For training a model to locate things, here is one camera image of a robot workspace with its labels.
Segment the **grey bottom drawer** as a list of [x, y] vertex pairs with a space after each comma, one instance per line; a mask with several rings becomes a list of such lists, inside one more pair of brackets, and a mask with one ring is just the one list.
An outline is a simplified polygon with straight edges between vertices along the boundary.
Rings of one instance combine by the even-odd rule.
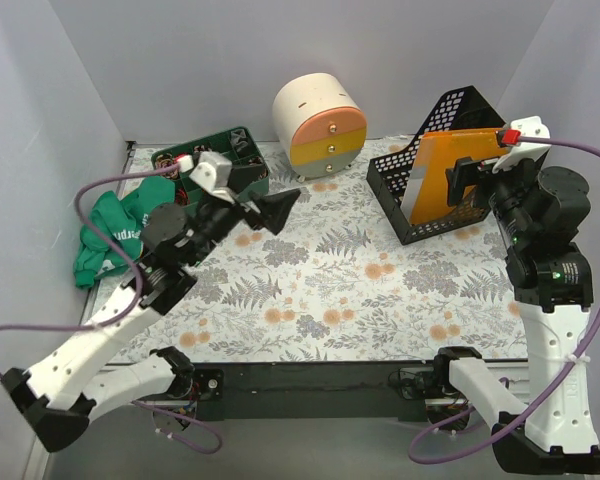
[[330, 155], [303, 165], [292, 165], [293, 171], [305, 179], [316, 179], [336, 174], [352, 166], [361, 150]]

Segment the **cream round drawer cabinet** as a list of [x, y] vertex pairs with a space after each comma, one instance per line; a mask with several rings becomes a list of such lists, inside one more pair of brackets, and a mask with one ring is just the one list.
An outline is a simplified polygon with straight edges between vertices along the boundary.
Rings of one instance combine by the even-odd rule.
[[[328, 73], [303, 75], [291, 80], [280, 89], [272, 104], [272, 121], [291, 169], [289, 150], [292, 146], [292, 137], [298, 127], [315, 114], [340, 107], [361, 110], [339, 80]], [[300, 181], [312, 180], [297, 174], [296, 176]]]

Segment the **orange drawer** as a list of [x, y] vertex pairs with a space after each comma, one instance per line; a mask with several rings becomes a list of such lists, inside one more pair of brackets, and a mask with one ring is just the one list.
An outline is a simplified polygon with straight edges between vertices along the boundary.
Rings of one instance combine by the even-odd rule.
[[323, 140], [332, 135], [349, 133], [367, 127], [367, 120], [361, 110], [353, 107], [340, 107], [315, 114], [304, 121], [295, 131], [291, 145]]

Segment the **yellow drawer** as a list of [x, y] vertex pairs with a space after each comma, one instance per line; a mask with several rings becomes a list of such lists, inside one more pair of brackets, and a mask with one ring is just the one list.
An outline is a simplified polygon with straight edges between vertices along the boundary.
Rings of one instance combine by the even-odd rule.
[[358, 129], [340, 133], [304, 144], [292, 145], [289, 159], [292, 165], [301, 166], [338, 155], [357, 156], [366, 139], [366, 130]]

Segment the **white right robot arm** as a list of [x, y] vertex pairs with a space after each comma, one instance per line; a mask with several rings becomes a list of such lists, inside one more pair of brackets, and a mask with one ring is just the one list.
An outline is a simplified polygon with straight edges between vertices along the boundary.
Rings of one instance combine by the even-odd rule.
[[589, 185], [563, 167], [531, 159], [508, 171], [493, 160], [457, 160], [446, 172], [450, 205], [467, 187], [491, 208], [506, 246], [506, 271], [524, 324], [530, 402], [514, 396], [471, 348], [442, 349], [434, 389], [462, 393], [488, 425], [508, 473], [600, 475], [581, 343], [594, 302], [592, 272], [574, 238], [590, 212]]

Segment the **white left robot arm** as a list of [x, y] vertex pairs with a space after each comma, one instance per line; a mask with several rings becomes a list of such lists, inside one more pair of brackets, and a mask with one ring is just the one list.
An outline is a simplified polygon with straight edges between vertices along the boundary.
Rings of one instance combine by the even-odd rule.
[[249, 177], [216, 155], [180, 160], [178, 169], [203, 192], [195, 215], [176, 203], [154, 208], [141, 232], [146, 253], [102, 308], [47, 357], [0, 378], [12, 402], [49, 453], [74, 443], [99, 417], [148, 396], [197, 398], [196, 369], [175, 347], [154, 350], [131, 366], [104, 366], [136, 335], [169, 313], [196, 284], [188, 268], [203, 261], [241, 222], [280, 233], [300, 191], [239, 193]]

